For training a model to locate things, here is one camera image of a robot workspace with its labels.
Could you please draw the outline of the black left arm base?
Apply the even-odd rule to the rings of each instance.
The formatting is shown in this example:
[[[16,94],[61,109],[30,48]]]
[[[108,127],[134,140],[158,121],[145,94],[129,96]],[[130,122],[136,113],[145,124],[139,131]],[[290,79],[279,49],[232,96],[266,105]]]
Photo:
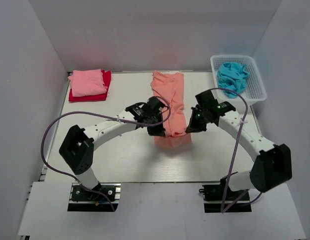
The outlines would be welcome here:
[[[67,211],[112,213],[117,210],[121,192],[120,183],[105,183],[95,190],[106,195],[111,203],[109,203],[105,196],[84,190],[78,183],[73,183],[70,190]]]

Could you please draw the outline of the salmon orange t-shirt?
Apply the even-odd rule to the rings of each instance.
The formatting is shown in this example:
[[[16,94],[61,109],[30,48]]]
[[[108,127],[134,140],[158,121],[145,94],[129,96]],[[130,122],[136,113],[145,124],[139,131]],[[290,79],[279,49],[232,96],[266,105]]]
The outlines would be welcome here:
[[[191,135],[186,133],[184,75],[180,72],[169,74],[155,70],[150,85],[153,94],[167,100],[171,108],[163,113],[163,118],[168,118],[163,123],[165,136],[156,136],[154,138],[155,145],[161,148],[173,149],[189,144],[192,139]]]

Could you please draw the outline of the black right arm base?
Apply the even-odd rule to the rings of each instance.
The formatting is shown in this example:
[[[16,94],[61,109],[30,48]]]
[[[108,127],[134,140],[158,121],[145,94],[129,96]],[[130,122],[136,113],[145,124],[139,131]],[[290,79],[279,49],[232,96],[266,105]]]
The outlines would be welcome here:
[[[220,179],[219,183],[213,182],[209,184],[204,184],[199,189],[199,194],[203,196],[204,199],[204,212],[205,213],[220,213],[221,205],[224,193],[224,187],[226,184],[226,176]],[[252,212],[250,204],[250,196],[245,190],[231,191],[230,188],[227,189],[225,205],[226,208],[234,200],[236,200],[240,195],[245,193],[241,199],[239,199],[233,206],[231,206],[226,212],[227,213],[249,213]]]

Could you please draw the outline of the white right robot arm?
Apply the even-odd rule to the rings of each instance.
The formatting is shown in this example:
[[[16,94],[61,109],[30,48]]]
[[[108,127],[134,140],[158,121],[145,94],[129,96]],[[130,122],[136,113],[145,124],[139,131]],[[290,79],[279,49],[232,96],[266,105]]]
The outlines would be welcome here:
[[[235,173],[221,185],[224,198],[233,199],[239,191],[249,189],[265,193],[292,178],[291,150],[286,144],[277,145],[249,127],[233,105],[219,103],[211,90],[195,98],[197,105],[192,108],[186,132],[204,132],[207,124],[215,124],[238,140],[254,163],[251,170]]]

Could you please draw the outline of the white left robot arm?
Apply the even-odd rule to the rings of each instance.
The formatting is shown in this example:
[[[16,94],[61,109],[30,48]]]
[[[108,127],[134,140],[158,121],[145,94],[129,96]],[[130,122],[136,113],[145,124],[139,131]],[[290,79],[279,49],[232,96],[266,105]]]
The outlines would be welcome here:
[[[83,193],[94,200],[100,195],[100,182],[93,169],[93,154],[104,143],[124,133],[146,127],[150,136],[165,136],[162,110],[171,113],[169,103],[160,96],[153,96],[147,102],[138,102],[125,108],[115,117],[102,116],[106,120],[80,128],[72,126],[59,148],[59,154],[68,164],[76,180],[82,184]]]

